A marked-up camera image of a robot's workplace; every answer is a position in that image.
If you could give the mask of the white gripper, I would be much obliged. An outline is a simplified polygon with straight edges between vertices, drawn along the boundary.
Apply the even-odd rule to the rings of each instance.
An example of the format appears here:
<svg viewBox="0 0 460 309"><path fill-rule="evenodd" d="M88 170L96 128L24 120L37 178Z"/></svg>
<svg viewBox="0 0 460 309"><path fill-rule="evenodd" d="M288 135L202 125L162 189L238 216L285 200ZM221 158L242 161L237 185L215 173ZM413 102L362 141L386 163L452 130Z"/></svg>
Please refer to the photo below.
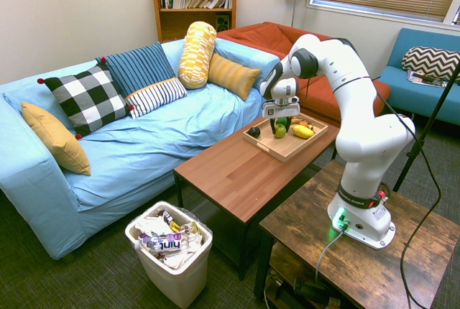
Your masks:
<svg viewBox="0 0 460 309"><path fill-rule="evenodd" d="M297 96L267 100L262 104L262 117L270 119L270 126L273 135L276 133L276 119L286 117L286 127L290 127L292 123L292 116L297 116L299 113L300 104Z"/></svg>

